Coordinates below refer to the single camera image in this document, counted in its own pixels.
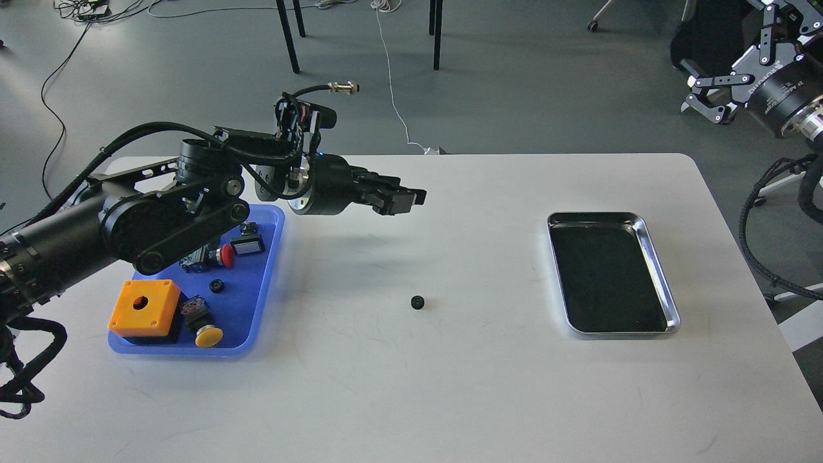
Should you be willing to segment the black robot arm image left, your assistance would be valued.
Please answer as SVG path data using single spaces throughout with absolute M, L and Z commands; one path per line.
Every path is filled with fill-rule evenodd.
M 135 126 L 103 147 L 24 228 L 3 234 L 2 366 L 11 378 L 2 384 L 2 402 L 19 407 L 3 418 L 23 419 L 44 401 L 33 379 L 68 339 L 61 323 L 33 317 L 33 306 L 118 260 L 155 275 L 241 225 L 250 214 L 241 198 L 244 171 L 259 199 L 288 201 L 300 215 L 337 215 L 352 203 L 397 215 L 422 205 L 422 188 L 320 152 L 320 129 L 335 126 L 337 114 L 301 96 L 358 90 L 353 82 L 330 82 L 282 93 L 273 134 L 222 127 L 208 134 L 173 122 Z M 176 158 L 95 175 L 128 144 L 170 131 L 188 134 Z

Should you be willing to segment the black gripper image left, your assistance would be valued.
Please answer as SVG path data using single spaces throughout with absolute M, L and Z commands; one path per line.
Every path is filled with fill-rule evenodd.
M 299 215 L 337 215 L 351 203 L 365 203 L 367 192 L 372 192 L 370 204 L 379 215 L 409 213 L 413 205 L 423 205 L 428 193 L 422 188 L 402 187 L 399 177 L 350 166 L 335 154 L 317 155 L 309 176 L 314 179 L 309 191 L 288 201 Z

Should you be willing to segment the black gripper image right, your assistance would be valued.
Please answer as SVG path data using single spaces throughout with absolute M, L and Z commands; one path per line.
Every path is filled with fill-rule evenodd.
M 750 1 L 763 15 L 758 50 L 747 50 L 729 75 L 708 77 L 682 59 L 690 93 L 681 112 L 694 109 L 713 124 L 729 124 L 739 105 L 776 138 L 802 134 L 821 139 L 821 63 L 797 50 L 776 50 L 781 41 L 806 44 L 822 35 L 820 1 Z

